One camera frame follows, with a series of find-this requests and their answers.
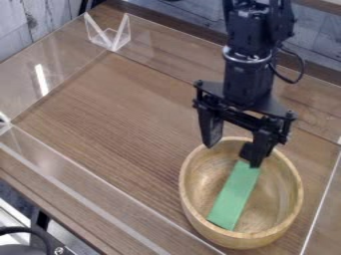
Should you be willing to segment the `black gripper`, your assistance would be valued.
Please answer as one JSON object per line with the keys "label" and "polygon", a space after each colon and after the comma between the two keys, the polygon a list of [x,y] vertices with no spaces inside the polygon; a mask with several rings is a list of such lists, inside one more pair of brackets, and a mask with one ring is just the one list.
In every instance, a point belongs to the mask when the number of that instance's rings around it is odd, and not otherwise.
{"label": "black gripper", "polygon": [[260,168],[278,143],[286,143],[296,113],[272,95],[276,76],[273,52],[262,57],[234,52],[225,46],[224,81],[194,82],[193,106],[198,112],[202,143],[214,147],[222,138],[224,123],[253,132],[250,166]]}

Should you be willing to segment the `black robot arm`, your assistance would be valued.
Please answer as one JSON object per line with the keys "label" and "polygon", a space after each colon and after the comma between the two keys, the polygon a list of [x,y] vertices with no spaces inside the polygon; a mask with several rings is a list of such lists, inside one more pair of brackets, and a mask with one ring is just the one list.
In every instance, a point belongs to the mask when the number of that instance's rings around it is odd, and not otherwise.
{"label": "black robot arm", "polygon": [[293,35],[290,0],[222,0],[228,41],[222,49],[225,75],[221,83],[194,82],[202,143],[213,147],[226,122],[248,129],[253,140],[240,156],[261,166],[274,147],[288,142],[296,113],[272,94],[276,54]]}

